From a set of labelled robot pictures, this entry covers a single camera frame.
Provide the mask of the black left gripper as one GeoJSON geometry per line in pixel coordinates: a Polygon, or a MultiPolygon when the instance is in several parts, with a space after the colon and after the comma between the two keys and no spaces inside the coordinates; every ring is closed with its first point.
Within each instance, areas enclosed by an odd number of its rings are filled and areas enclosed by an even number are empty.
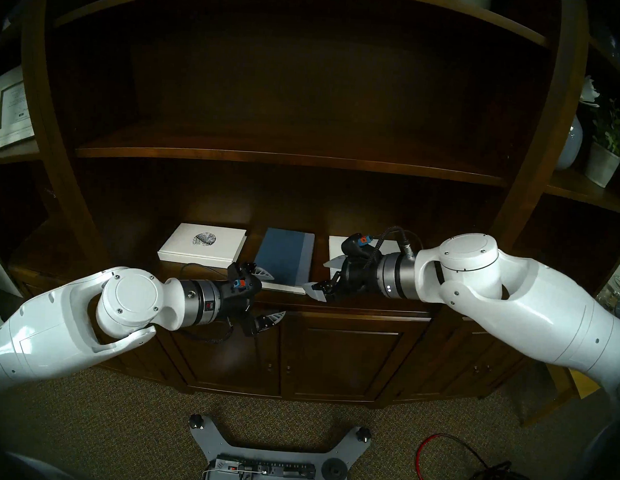
{"type": "MultiPolygon", "coordinates": [[[[255,277],[261,282],[273,282],[275,278],[255,263],[244,263],[246,277],[255,277]]],[[[260,333],[276,327],[286,316],[286,311],[271,314],[252,314],[251,307],[256,294],[262,290],[261,282],[248,282],[248,288],[240,290],[232,281],[221,281],[219,287],[218,320],[230,319],[241,324],[243,333],[256,337],[260,333]]]]}

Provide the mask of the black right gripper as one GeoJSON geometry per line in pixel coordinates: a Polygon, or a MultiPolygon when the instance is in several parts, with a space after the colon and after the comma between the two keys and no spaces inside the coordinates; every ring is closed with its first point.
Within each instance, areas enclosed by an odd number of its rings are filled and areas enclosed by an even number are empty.
{"type": "Polygon", "coordinates": [[[319,302],[328,300],[342,300],[362,294],[381,295],[377,268],[382,260],[382,255],[374,257],[366,266],[367,258],[347,257],[339,255],[323,264],[326,268],[340,269],[334,277],[338,277],[333,285],[329,280],[309,282],[302,285],[307,297],[319,302]]]}

